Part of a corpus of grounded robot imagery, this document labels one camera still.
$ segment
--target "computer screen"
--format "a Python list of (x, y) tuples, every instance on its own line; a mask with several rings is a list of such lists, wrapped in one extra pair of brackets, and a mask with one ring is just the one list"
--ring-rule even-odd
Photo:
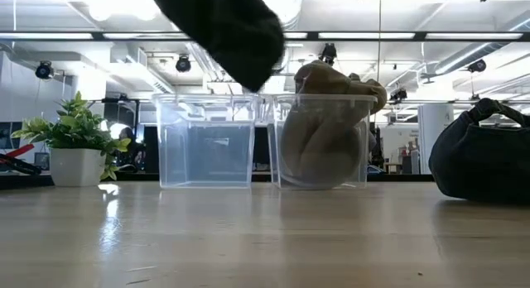
[(22, 129), (22, 122), (0, 122), (0, 149), (17, 149), (19, 138), (11, 138), (11, 134)]

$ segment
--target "clear plastic bin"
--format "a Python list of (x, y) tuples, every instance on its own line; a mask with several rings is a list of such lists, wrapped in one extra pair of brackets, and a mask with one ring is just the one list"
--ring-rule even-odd
[(250, 188), (256, 95), (153, 97), (162, 188)]
[(271, 98), (272, 181), (282, 189), (365, 187), (369, 114), (377, 98), (284, 94)]

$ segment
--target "potted plant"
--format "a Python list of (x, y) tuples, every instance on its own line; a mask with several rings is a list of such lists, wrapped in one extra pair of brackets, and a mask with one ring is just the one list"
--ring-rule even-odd
[(22, 130), (12, 134), (33, 142), (44, 142), (51, 149), (50, 173), (56, 186), (97, 185), (108, 177), (116, 180), (116, 151), (127, 151), (130, 139), (114, 140), (102, 131), (104, 120), (86, 107), (78, 92), (70, 101), (62, 100), (59, 120), (47, 122), (32, 118), (22, 123)]

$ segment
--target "pillar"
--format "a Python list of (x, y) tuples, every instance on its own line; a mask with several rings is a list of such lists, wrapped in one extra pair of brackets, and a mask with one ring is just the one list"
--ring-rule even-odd
[(420, 127), (420, 163), (424, 175), (429, 175), (429, 157), (441, 132), (454, 119), (453, 105), (448, 103), (424, 104), (417, 110)]

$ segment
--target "spotlight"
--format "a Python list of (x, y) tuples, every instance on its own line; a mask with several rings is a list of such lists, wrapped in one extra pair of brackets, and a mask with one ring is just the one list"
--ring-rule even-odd
[(407, 90), (406, 89), (398, 89), (397, 92), (390, 95), (391, 101), (401, 101), (403, 99), (407, 98)]
[(41, 64), (35, 70), (35, 76), (38, 79), (49, 80), (52, 79), (55, 74), (55, 70), (51, 67), (51, 61), (43, 60)]
[(478, 60), (474, 62), (473, 64), (469, 65), (467, 67), (467, 70), (471, 73), (484, 72), (484, 70), (486, 70), (486, 62), (483, 60)]
[(335, 44), (325, 43), (324, 50), (319, 56), (319, 60), (324, 61), (326, 64), (333, 66), (335, 63), (335, 58), (337, 57), (337, 50), (335, 49)]
[(191, 70), (190, 56), (180, 55), (179, 60), (176, 62), (175, 68), (181, 73), (185, 73)]

